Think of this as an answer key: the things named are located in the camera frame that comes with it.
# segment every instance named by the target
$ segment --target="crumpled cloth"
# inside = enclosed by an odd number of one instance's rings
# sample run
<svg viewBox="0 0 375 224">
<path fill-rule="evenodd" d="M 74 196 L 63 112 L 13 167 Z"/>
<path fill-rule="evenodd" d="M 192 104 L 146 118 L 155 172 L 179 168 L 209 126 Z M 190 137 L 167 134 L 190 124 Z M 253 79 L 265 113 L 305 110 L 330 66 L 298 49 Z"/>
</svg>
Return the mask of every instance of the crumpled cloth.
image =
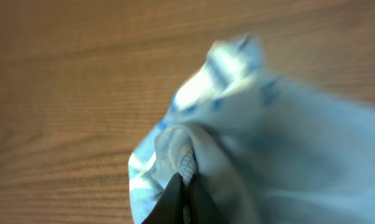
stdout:
<svg viewBox="0 0 375 224">
<path fill-rule="evenodd" d="M 255 39 L 215 42 L 128 168 L 135 223 L 176 172 L 230 223 L 375 223 L 375 108 L 266 73 Z"/>
</svg>

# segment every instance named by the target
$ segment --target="wooden table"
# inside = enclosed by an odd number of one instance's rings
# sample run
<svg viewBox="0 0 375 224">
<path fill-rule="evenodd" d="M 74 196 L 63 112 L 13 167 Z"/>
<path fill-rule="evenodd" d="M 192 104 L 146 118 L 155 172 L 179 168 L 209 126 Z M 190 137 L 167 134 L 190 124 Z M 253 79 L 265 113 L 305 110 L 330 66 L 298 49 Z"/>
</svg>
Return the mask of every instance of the wooden table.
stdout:
<svg viewBox="0 0 375 224">
<path fill-rule="evenodd" d="M 375 104 L 375 1 L 0 1 L 0 223 L 132 223 L 127 161 L 211 43 Z"/>
</svg>

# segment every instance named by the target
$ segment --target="folded fabric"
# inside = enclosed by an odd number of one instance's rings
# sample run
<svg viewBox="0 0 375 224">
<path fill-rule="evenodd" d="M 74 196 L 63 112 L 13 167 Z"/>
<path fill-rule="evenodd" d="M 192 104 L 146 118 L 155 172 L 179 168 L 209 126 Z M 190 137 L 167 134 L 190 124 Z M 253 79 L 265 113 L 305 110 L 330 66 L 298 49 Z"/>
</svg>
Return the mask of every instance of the folded fabric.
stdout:
<svg viewBox="0 0 375 224">
<path fill-rule="evenodd" d="M 229 223 L 375 223 L 375 108 L 264 72 L 255 39 L 215 42 L 128 169 L 135 223 L 177 172 Z"/>
</svg>

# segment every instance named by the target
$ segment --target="light blue fabric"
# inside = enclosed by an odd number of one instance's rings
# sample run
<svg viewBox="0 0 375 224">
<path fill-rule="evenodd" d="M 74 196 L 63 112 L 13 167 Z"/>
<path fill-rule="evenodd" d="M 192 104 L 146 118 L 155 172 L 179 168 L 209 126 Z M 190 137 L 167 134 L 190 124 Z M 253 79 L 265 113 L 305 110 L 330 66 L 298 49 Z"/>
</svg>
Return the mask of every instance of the light blue fabric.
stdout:
<svg viewBox="0 0 375 224">
<path fill-rule="evenodd" d="M 130 157 L 135 223 L 175 172 L 230 223 L 375 223 L 375 108 L 262 67 L 256 40 L 213 45 Z"/>
</svg>

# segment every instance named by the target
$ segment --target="brown background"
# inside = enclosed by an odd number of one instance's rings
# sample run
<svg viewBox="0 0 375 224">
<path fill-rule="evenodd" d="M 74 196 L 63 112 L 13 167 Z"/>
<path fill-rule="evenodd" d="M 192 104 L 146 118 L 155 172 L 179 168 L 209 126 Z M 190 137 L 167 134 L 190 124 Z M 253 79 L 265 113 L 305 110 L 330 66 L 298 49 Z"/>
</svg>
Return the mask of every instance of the brown background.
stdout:
<svg viewBox="0 0 375 224">
<path fill-rule="evenodd" d="M 131 223 L 127 161 L 216 39 L 375 103 L 375 1 L 0 1 L 0 223 Z"/>
</svg>

